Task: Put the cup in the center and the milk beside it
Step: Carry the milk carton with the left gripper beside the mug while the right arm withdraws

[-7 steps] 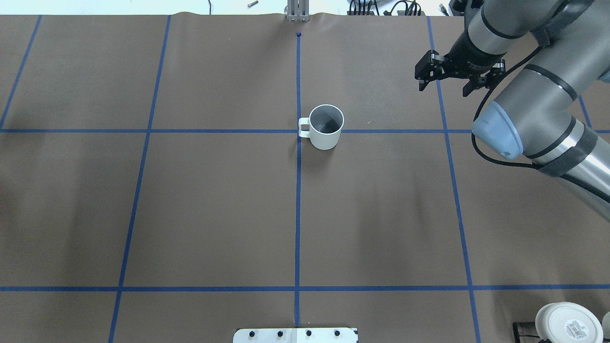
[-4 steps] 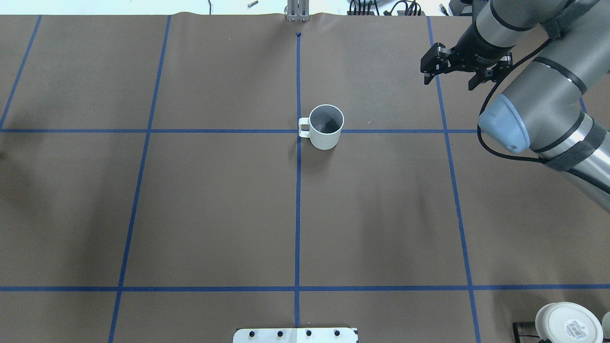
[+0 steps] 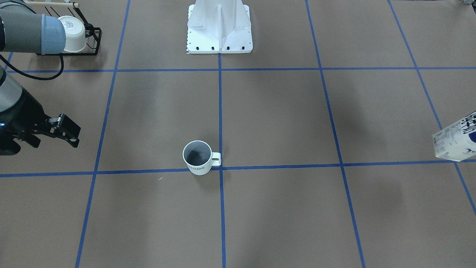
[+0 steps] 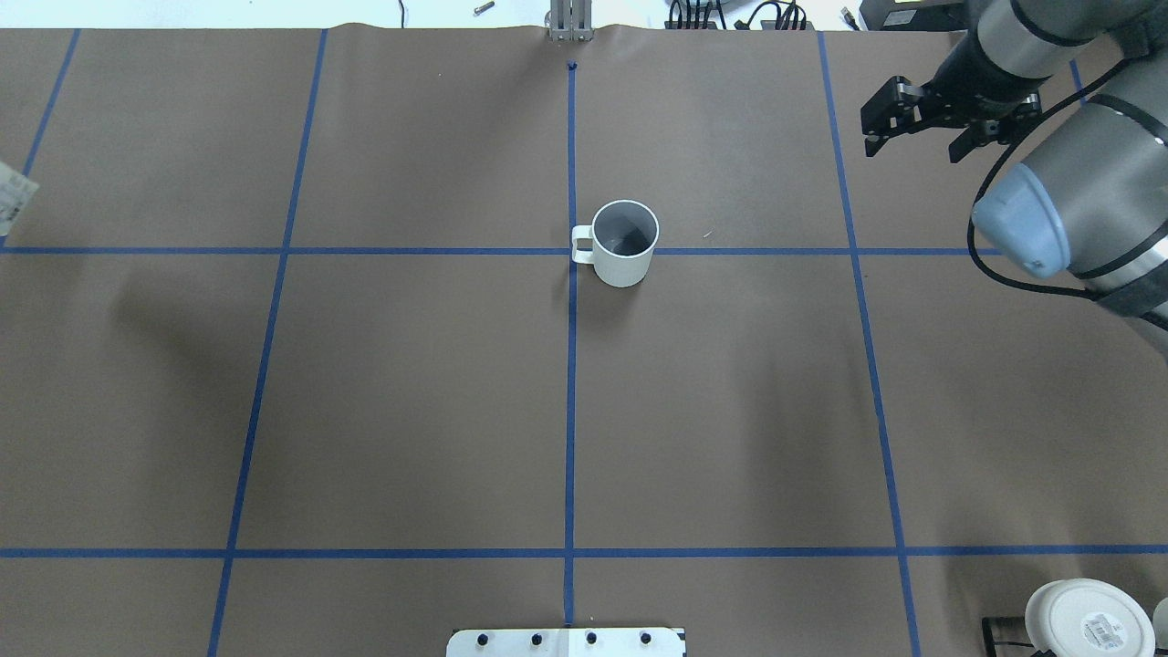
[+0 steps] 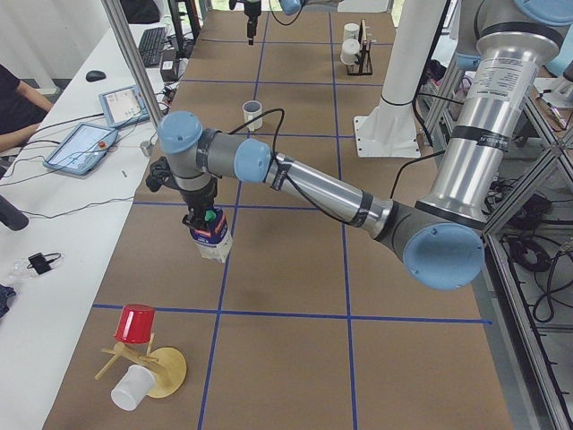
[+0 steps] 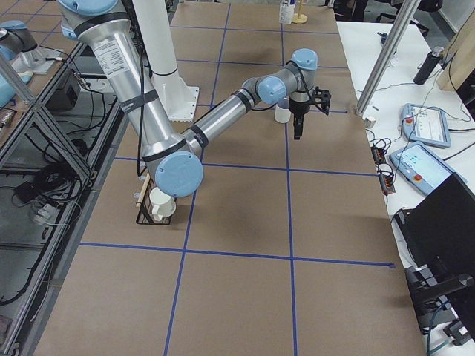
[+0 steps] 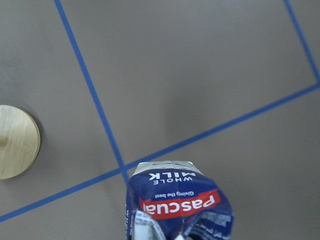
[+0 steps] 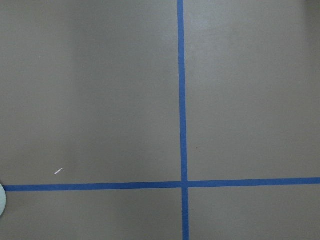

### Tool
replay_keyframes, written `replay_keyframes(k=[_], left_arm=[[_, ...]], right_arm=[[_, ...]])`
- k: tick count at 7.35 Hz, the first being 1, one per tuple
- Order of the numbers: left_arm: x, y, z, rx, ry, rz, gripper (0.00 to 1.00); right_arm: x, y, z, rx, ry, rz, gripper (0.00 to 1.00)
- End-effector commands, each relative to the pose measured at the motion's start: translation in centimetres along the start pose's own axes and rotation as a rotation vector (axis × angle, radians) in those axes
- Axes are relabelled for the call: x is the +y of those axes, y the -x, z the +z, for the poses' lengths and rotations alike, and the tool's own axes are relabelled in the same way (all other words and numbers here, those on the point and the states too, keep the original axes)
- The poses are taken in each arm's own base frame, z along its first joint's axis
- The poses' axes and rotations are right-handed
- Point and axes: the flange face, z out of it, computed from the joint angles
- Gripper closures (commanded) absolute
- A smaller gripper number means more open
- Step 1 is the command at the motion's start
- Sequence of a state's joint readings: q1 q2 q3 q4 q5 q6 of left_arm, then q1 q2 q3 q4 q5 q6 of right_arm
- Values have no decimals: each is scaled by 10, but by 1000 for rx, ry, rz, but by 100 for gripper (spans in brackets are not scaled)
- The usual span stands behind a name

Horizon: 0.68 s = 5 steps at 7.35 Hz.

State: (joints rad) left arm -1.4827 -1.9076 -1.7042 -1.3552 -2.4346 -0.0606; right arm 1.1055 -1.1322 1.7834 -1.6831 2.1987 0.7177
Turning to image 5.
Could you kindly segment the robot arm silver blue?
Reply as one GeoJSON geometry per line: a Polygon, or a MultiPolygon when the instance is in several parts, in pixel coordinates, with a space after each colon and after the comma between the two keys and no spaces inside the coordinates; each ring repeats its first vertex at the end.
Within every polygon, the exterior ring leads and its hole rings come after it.
{"type": "MultiPolygon", "coordinates": [[[[258,0],[243,0],[243,1],[229,1],[229,8],[233,10],[236,4],[243,5],[244,15],[247,17],[246,23],[246,39],[249,46],[254,44],[254,39],[257,34],[258,20],[261,16],[261,1],[258,0]]],[[[273,19],[281,26],[292,25],[302,12],[305,7],[311,4],[320,5],[337,5],[338,1],[300,1],[300,0],[279,0],[278,1],[281,11],[285,16],[292,16],[294,18],[291,21],[281,21],[275,14],[272,7],[269,8],[271,16],[273,19]]]]}
{"type": "Polygon", "coordinates": [[[229,176],[299,195],[329,216],[367,231],[409,274],[430,288],[453,289],[482,270],[478,232],[483,202],[541,66],[559,54],[572,23],[569,1],[468,2],[460,41],[480,57],[431,191],[414,206],[364,190],[275,153],[266,143],[206,128],[175,111],[158,125],[170,186],[196,226],[211,209],[217,180],[229,176]]]}

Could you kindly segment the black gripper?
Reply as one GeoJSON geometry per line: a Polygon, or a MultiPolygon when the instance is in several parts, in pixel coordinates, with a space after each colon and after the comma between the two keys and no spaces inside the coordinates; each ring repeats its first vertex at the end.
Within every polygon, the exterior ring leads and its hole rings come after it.
{"type": "Polygon", "coordinates": [[[200,227],[200,217],[207,210],[212,210],[215,204],[215,198],[218,193],[218,180],[211,178],[210,181],[196,190],[179,190],[184,202],[187,204],[188,213],[182,218],[182,223],[189,229],[200,227]]]}
{"type": "Polygon", "coordinates": [[[261,15],[261,1],[244,0],[244,14],[248,17],[246,25],[247,43],[249,46],[253,46],[257,34],[258,17],[261,15]]]}

